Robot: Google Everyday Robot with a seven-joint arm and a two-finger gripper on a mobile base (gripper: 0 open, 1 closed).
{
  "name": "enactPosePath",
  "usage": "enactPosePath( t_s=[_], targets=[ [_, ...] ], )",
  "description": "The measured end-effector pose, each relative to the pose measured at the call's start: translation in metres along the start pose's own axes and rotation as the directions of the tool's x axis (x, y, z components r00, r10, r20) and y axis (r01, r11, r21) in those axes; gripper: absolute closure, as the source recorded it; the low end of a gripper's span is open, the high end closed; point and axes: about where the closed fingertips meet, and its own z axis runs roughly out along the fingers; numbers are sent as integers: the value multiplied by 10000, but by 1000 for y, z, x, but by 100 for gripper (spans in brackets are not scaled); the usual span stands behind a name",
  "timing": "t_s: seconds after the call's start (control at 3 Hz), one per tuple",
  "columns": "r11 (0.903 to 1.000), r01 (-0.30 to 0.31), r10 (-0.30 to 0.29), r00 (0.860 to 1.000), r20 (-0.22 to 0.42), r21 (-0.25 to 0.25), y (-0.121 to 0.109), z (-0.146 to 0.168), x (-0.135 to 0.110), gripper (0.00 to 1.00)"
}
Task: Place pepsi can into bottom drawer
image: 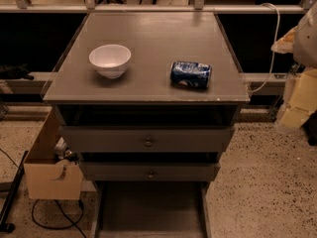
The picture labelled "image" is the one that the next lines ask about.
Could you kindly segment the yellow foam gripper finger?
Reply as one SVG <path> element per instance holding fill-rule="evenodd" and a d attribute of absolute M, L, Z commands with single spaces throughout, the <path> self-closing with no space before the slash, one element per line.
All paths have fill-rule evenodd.
<path fill-rule="evenodd" d="M 283 104 L 274 127 L 276 130 L 297 130 L 317 111 L 317 69 L 306 68 L 290 75 L 285 84 Z"/>
<path fill-rule="evenodd" d="M 278 54 L 292 54 L 295 32 L 296 27 L 290 29 L 283 37 L 273 43 L 271 50 Z"/>

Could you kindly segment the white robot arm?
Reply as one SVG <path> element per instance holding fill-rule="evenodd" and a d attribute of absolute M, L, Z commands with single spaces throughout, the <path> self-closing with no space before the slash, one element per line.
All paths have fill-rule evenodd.
<path fill-rule="evenodd" d="M 275 128 L 279 132 L 299 129 L 317 111 L 317 3 L 282 38 L 271 46 L 273 52 L 293 54 L 304 71 L 287 79 L 283 104 Z"/>

